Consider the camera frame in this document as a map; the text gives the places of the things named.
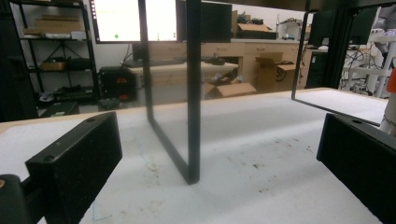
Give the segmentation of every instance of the orange object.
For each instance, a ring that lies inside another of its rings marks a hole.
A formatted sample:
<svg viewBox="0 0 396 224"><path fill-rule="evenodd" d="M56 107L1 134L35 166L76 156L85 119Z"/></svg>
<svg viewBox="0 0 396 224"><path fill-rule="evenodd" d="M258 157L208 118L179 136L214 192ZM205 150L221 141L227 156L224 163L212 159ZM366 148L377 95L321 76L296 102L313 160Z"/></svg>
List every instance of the orange object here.
<svg viewBox="0 0 396 224"><path fill-rule="evenodd" d="M387 85L388 92L396 92L396 68L393 68Z"/></svg>

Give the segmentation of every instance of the red object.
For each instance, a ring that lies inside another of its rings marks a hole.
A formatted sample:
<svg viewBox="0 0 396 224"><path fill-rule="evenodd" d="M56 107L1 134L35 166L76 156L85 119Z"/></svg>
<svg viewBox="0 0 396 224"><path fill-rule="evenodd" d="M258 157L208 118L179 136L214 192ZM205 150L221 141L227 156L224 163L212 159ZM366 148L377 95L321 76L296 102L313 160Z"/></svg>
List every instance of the red object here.
<svg viewBox="0 0 396 224"><path fill-rule="evenodd" d="M396 68L393 68L387 85L388 92L396 92Z"/></svg>

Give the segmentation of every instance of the illuminated screen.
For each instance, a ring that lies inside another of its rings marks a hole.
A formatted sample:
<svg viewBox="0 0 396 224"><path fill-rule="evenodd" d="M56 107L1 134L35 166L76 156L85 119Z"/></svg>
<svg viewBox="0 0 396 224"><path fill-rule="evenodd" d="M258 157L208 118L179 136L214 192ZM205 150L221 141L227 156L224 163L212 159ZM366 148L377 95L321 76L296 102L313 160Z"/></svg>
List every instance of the illuminated screen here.
<svg viewBox="0 0 396 224"><path fill-rule="evenodd" d="M97 44L140 41L137 0L91 0ZM176 0L146 0L148 41L177 41Z"/></svg>

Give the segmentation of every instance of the workbench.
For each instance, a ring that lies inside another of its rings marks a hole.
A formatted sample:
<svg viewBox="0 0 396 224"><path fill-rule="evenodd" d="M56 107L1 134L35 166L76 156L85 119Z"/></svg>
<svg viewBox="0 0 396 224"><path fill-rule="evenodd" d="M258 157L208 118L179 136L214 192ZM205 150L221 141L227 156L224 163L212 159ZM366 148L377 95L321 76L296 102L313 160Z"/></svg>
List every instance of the workbench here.
<svg viewBox="0 0 396 224"><path fill-rule="evenodd" d="M387 105L331 89L298 93L378 123ZM184 160L186 107L154 106ZM188 185L146 109L118 110L123 158L81 223L380 223L316 159L326 113L292 101L289 91L203 101L201 178ZM0 174L23 180L26 160L93 115L1 123Z"/></svg>

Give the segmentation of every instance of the computer monitor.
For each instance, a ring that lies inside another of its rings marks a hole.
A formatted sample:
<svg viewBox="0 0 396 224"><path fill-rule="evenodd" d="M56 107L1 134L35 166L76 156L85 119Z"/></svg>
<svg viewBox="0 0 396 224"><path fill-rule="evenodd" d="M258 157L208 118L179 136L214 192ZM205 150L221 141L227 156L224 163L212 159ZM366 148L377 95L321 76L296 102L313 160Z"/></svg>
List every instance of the computer monitor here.
<svg viewBox="0 0 396 224"><path fill-rule="evenodd" d="M233 6L202 2L201 4L201 42L229 43L231 42L231 19ZM187 39L186 1L177 1L177 34L178 40Z"/></svg>
<svg viewBox="0 0 396 224"><path fill-rule="evenodd" d="M353 19L348 45L365 45L373 27L377 7L364 8ZM329 46L334 26L335 11L314 14L308 44L316 47Z"/></svg>
<svg viewBox="0 0 396 224"><path fill-rule="evenodd" d="M96 44L140 42L138 1L90 0ZM148 41L177 41L176 0L146 0Z"/></svg>

